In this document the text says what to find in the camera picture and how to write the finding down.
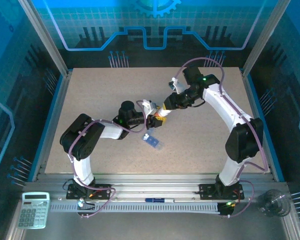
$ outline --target pen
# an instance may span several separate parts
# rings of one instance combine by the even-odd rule
[[[146,198],[146,203],[174,203],[174,198]]]

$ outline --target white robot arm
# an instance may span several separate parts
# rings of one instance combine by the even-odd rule
[[[147,126],[161,126],[162,121],[158,121],[156,118],[151,117],[157,111],[156,104],[148,100],[143,100],[142,106],[145,118],[147,119]],[[133,102],[124,101],[121,104],[118,116],[115,117],[112,122],[101,120],[100,122],[92,125],[79,139],[72,150],[73,166],[75,173],[79,178],[78,180],[74,177],[74,181],[80,186],[84,186],[83,184],[88,186],[90,184],[93,185],[95,178],[91,171],[90,155],[98,140],[105,138],[122,140],[128,134],[128,132],[123,130],[122,127],[130,129],[130,126],[132,125],[143,124],[145,122],[145,118],[142,112],[136,112]],[[81,131],[93,121],[94,120],[88,115],[81,114],[63,133],[60,138],[60,144],[63,146],[66,153],[69,152],[70,146]]]
[[[233,187],[238,183],[245,162],[259,151],[256,140],[243,117],[249,120],[261,143],[263,122],[259,118],[253,119],[239,108],[223,88],[221,93],[220,81],[214,75],[203,76],[197,67],[187,67],[183,74],[190,87],[186,89],[173,78],[169,85],[175,92],[164,101],[163,107],[155,113],[155,116],[166,117],[172,110],[191,107],[197,99],[209,103],[216,110],[230,132],[225,144],[228,157],[223,170],[216,179],[216,187],[220,188],[219,194],[226,196],[232,193]]]

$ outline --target wire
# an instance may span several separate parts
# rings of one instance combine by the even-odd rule
[[[234,193],[235,195],[237,195],[237,197],[238,197],[238,204],[239,204],[239,203],[240,203],[240,200],[241,200],[240,192],[238,193],[236,190],[234,190],[233,193]]]
[[[77,175],[77,172],[76,172],[76,169],[75,169],[75,160],[74,160],[74,156],[72,155],[72,150],[74,149],[74,146],[77,144],[77,142],[79,141],[79,139],[87,132],[87,130],[94,124],[96,123],[108,123],[108,124],[113,124],[113,125],[116,125],[117,127],[119,128],[122,128],[123,130],[127,131],[127,132],[130,132],[130,133],[140,133],[142,132],[145,128],[146,128],[146,123],[147,123],[147,118],[146,118],[146,113],[143,109],[143,107],[140,105],[140,103],[142,103],[142,100],[138,100],[136,101],[136,104],[141,108],[141,111],[142,111],[142,114],[143,114],[143,118],[144,118],[144,124],[143,124],[143,127],[141,130],[139,131],[132,131],[132,130],[129,130],[125,127],[122,127],[120,126],[119,124],[116,124],[115,122],[113,121],[108,121],[108,120],[103,120],[103,119],[97,119],[97,120],[94,120],[92,122],[90,122],[82,131],[81,133],[75,138],[75,140],[73,141],[73,143],[71,144],[70,148],[69,148],[69,152],[68,152],[68,155],[69,155],[69,158],[70,158],[70,161],[71,161],[71,165],[72,165],[72,171],[73,171],[73,175],[74,177],[77,179],[77,181],[84,187],[86,187],[87,189],[91,189],[91,190],[110,190],[110,191],[113,191],[113,193],[111,194],[111,196],[109,197],[109,199],[102,205],[102,207],[100,207],[96,212],[92,213],[92,214],[89,214],[89,215],[86,215],[86,216],[82,216],[83,218],[89,218],[89,217],[92,217],[94,215],[96,215],[97,213],[99,213],[101,210],[103,210],[109,203],[110,201],[112,200],[112,198],[114,197],[114,195],[116,194],[116,189],[114,187],[107,187],[107,188],[97,188],[97,187],[92,187],[92,186],[89,186],[89,185],[86,185]]]
[[[221,69],[221,72],[222,72],[222,76],[221,76],[221,80],[220,80],[220,84],[219,84],[219,91],[220,91],[220,94],[221,96],[224,98],[224,100],[233,108],[233,110],[239,115],[239,116],[242,116],[242,113],[236,108],[236,106],[227,98],[227,96],[225,94],[223,94],[223,88],[222,88],[222,84],[225,80],[225,70],[224,68],[220,65],[220,63],[218,63],[216,60],[214,59],[211,59],[211,58],[208,58],[208,57],[196,57],[196,58],[193,58],[193,59],[190,59],[188,60],[187,62],[185,62],[178,70],[178,72],[176,73],[176,75],[174,76],[175,79],[178,78],[178,75],[180,74],[180,72],[182,71],[182,69],[188,65],[189,63],[191,62],[194,62],[194,61],[197,61],[197,60],[208,60],[208,61],[211,61],[213,63],[215,63],[220,69]],[[268,171],[268,163],[267,163],[267,158],[266,158],[266,154],[265,154],[265,151],[262,147],[262,144],[260,142],[260,139],[257,135],[257,132],[256,130],[254,129],[254,127],[251,125],[251,123],[244,117],[242,116],[241,117],[245,123],[248,125],[248,127],[251,129],[251,132],[255,138],[255,141],[256,141],[256,144],[258,145],[258,148],[260,150],[260,154],[261,154],[261,157],[262,157],[262,162],[263,162],[263,168],[253,162],[249,162],[249,161],[246,161],[245,164],[250,164],[260,170],[262,170],[263,172],[267,172]],[[239,169],[236,177],[239,178],[240,177],[240,174],[242,173],[243,169],[244,169],[245,165],[242,165],[242,167]]]
[[[96,205],[95,205],[95,204],[86,202],[86,200],[84,200],[84,203],[85,203],[86,205],[90,205],[90,206],[93,206],[93,207],[86,208],[86,209],[79,209],[80,211],[83,211],[82,213],[84,213],[84,211],[86,211],[86,210],[96,209]]]
[[[62,185],[62,189],[67,191],[67,189],[65,189],[65,185],[70,181],[73,180],[73,178],[69,178],[67,181],[65,181],[65,183]]]
[[[89,195],[89,198],[93,197],[94,195],[96,195],[97,193],[101,192],[101,190],[97,190],[97,191],[94,191],[93,193],[91,193]]]
[[[205,102],[206,102],[206,101],[203,101],[203,102],[201,102],[201,103],[198,104],[198,105],[190,106],[190,107],[191,107],[191,108],[197,108],[197,107],[200,107],[200,106],[202,106],[203,104],[205,104]]]
[[[130,130],[131,130],[131,129],[134,129],[134,128],[138,127],[138,126],[139,126],[139,124],[138,124],[138,125],[135,125],[135,126],[133,126],[133,127],[130,127]]]
[[[250,181],[248,181],[248,180],[241,180],[241,182],[244,182],[244,183],[248,183],[248,184],[250,184],[251,185],[251,187],[252,187],[252,193],[251,193],[251,198],[250,198],[250,200],[249,200],[249,202],[247,203],[247,205],[241,210],[241,211],[239,211],[238,213],[236,213],[236,214],[234,214],[234,215],[221,215],[221,217],[223,217],[223,218],[234,218],[234,217],[237,217],[237,216],[239,216],[240,214],[242,214],[250,205],[251,205],[251,203],[252,203],[252,200],[253,200],[253,198],[254,198],[254,196],[255,196],[255,187],[254,187],[254,185],[252,184],[252,182],[250,182]]]

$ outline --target metal floor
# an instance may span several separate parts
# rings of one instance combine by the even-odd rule
[[[232,219],[200,213],[50,212],[44,229],[27,230],[24,240],[284,240],[281,220],[250,206]]]

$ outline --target table top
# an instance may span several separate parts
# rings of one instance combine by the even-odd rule
[[[93,119],[112,120],[126,100],[151,100],[161,106],[172,93],[168,82],[178,67],[149,68],[75,68],[69,82],[61,115],[54,135],[46,173],[71,173],[67,154],[59,144],[62,133],[81,114]],[[200,68],[204,75],[214,74],[215,67]],[[223,87],[247,114],[252,116],[241,73],[237,67],[225,67]],[[178,78],[186,84],[184,76]],[[226,162],[225,143],[229,130],[217,112],[208,104],[198,108],[174,110],[166,123],[154,129],[153,136],[163,143],[157,150],[142,140],[143,133],[130,133],[123,140],[102,138],[91,154],[95,174],[112,173],[219,173]],[[262,164],[260,153],[253,158]],[[248,166],[244,172],[259,173]]]

